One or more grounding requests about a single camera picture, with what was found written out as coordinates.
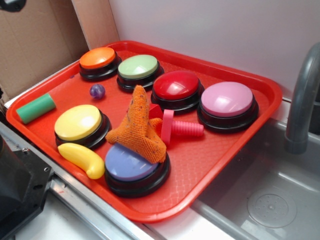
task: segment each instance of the sink drain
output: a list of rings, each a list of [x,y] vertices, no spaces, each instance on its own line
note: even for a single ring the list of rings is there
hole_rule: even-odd
[[[297,214],[292,197],[275,187],[256,191],[249,198],[247,207],[250,216],[268,228],[287,226]]]

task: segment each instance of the black device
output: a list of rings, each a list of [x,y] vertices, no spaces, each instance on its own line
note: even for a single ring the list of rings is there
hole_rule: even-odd
[[[19,12],[26,5],[27,0],[0,0],[0,10]]]
[[[8,239],[39,215],[52,168],[31,150],[12,151],[0,135],[0,239]]]

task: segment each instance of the sink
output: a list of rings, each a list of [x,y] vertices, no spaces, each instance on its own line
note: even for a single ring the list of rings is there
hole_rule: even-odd
[[[270,119],[192,208],[235,239],[315,240],[320,236],[320,139],[284,150],[286,125]]]

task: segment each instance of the yellow button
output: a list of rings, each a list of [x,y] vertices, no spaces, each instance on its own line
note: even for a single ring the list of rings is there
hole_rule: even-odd
[[[75,141],[92,134],[101,120],[98,108],[89,104],[79,105],[61,114],[55,122],[54,131],[62,140]]]

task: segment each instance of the green button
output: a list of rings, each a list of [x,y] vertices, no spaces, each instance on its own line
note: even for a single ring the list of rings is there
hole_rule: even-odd
[[[118,66],[121,77],[125,79],[140,79],[154,73],[158,68],[158,60],[151,55],[136,55],[127,58]]]

